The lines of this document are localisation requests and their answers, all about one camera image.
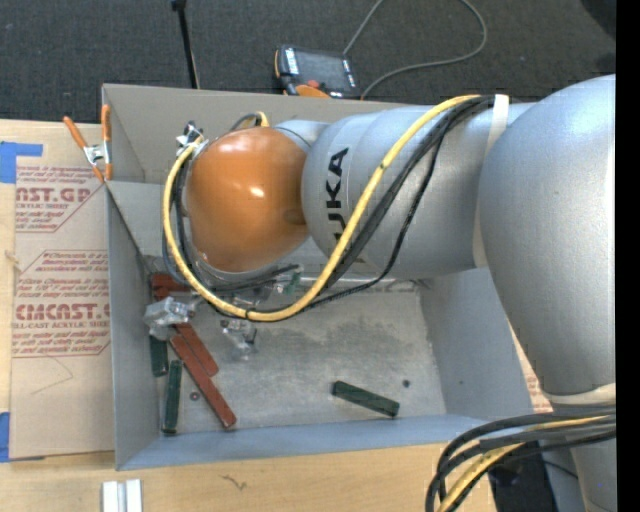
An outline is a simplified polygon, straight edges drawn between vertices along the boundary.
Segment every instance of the black floor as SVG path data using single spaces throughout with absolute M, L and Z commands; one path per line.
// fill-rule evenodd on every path
M 283 43 L 342 51 L 374 0 L 190 0 L 192 49 L 203 89 L 279 94 Z M 487 28 L 476 56 L 382 82 L 369 99 L 433 105 L 463 93 L 537 101 L 616 72 L 616 0 L 472 0 Z M 361 83 L 417 63 L 465 55 L 482 40 L 454 0 L 386 0 L 349 52 Z M 96 122 L 101 84 L 190 87 L 169 0 L 2 0 L 0 117 Z M 539 459 L 497 485 L 503 512 L 553 512 Z

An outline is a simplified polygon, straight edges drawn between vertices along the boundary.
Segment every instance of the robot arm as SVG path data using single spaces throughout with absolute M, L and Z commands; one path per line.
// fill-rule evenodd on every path
M 554 411 L 615 408 L 615 76 L 507 106 L 471 96 L 192 134 L 164 197 L 178 270 L 216 308 L 260 322 L 304 312 L 345 276 L 487 265 Z M 190 226 L 177 239 L 172 204 Z M 324 268 L 300 252 L 309 243 Z M 255 310 L 302 269 L 317 280 L 299 300 Z M 615 439 L 572 453 L 586 509 L 617 510 Z

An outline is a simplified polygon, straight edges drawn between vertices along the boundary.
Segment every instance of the orange clip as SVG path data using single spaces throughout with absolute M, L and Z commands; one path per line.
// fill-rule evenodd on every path
M 318 87 L 300 84 L 296 86 L 296 91 L 300 96 L 311 96 L 313 98 L 331 98 L 326 92 L 321 91 Z
M 102 112 L 100 115 L 100 122 L 102 124 L 102 148 L 100 148 L 99 145 L 89 146 L 85 138 L 82 136 L 82 133 L 80 133 L 80 130 L 69 116 L 64 116 L 62 118 L 62 122 L 69 129 L 69 133 L 71 133 L 73 140 L 84 152 L 89 165 L 91 165 L 93 174 L 96 175 L 101 183 L 104 183 L 105 179 L 110 180 L 111 175 L 113 174 L 113 164 L 111 162 L 111 109 L 109 105 L 102 106 Z M 100 158 L 105 159 L 104 174 L 100 171 L 96 163 Z
M 104 144 L 105 179 L 110 180 L 113 174 L 113 163 L 111 163 L 111 107 L 109 105 L 102 105 L 100 121 L 102 123 L 102 142 Z

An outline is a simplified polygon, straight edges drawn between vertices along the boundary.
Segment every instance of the blue tape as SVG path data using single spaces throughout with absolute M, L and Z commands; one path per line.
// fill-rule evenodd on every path
M 42 156 L 42 144 L 0 141 L 0 183 L 15 183 L 19 156 Z
M 9 462 L 9 413 L 0 413 L 0 462 Z

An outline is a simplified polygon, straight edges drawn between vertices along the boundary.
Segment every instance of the white cable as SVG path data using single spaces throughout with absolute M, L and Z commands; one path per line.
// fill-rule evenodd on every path
M 371 8 L 371 10 L 369 11 L 369 14 L 367 14 L 367 17 L 360 24 L 360 27 L 358 28 L 358 30 L 356 31 L 354 36 L 351 38 L 351 41 L 349 41 L 349 44 L 347 44 L 347 46 L 345 46 L 345 49 L 342 50 L 342 55 L 346 55 L 349 52 L 349 50 L 351 50 L 351 47 L 353 46 L 353 43 L 355 43 L 356 39 L 358 39 L 358 37 L 360 37 L 360 34 L 364 30 L 364 27 L 367 26 L 367 23 L 369 23 L 369 20 L 371 19 L 371 16 L 373 16 L 373 13 L 376 12 L 376 10 L 378 9 L 378 7 L 380 7 L 380 4 L 382 2 L 384 2 L 384 0 L 378 0 L 376 2 L 376 4 Z
M 482 16 L 480 15 L 480 13 L 478 12 L 478 10 L 473 5 L 471 5 L 468 2 L 468 0 L 460 0 L 460 2 L 462 2 L 475 15 L 475 17 L 478 19 L 478 22 L 480 23 L 480 26 L 482 27 L 482 41 L 480 42 L 480 44 L 478 45 L 478 47 L 475 50 L 473 50 L 470 53 L 467 53 L 466 55 L 461 55 L 460 57 L 453 57 L 451 59 L 439 60 L 439 61 L 434 61 L 434 62 L 424 62 L 422 64 L 413 64 L 411 66 L 405 66 L 405 67 L 402 67 L 402 68 L 398 68 L 398 69 L 396 69 L 394 71 L 390 71 L 389 73 L 387 73 L 385 75 L 382 75 L 380 78 L 374 80 L 373 83 L 371 85 L 369 85 L 364 90 L 364 92 L 360 96 L 360 99 L 363 100 L 365 98 L 365 96 L 367 96 L 367 94 L 369 94 L 374 87 L 377 87 L 381 82 L 391 78 L 392 76 L 399 75 L 400 73 L 404 73 L 406 71 L 412 71 L 414 69 L 423 69 L 423 68 L 430 68 L 430 67 L 434 67 L 434 66 L 444 66 L 446 64 L 454 64 L 456 62 L 461 62 L 463 60 L 470 59 L 471 57 L 473 57 L 473 56 L 477 55 L 478 53 L 480 53 L 482 51 L 482 49 L 484 48 L 485 44 L 487 43 L 487 25 L 486 25 L 484 19 L 482 18 Z
M 489 127 L 489 135 L 487 137 L 487 145 L 484 151 L 484 160 L 486 160 L 489 151 L 493 147 L 496 140 L 507 129 L 509 122 L 509 96 L 504 94 L 496 94 L 493 103 L 493 112 L 491 117 L 491 126 Z M 487 254 L 482 240 L 482 229 L 480 226 L 480 202 L 476 202 L 476 213 L 473 224 L 473 243 L 471 244 L 473 252 L 473 262 L 476 267 L 486 267 L 488 265 Z

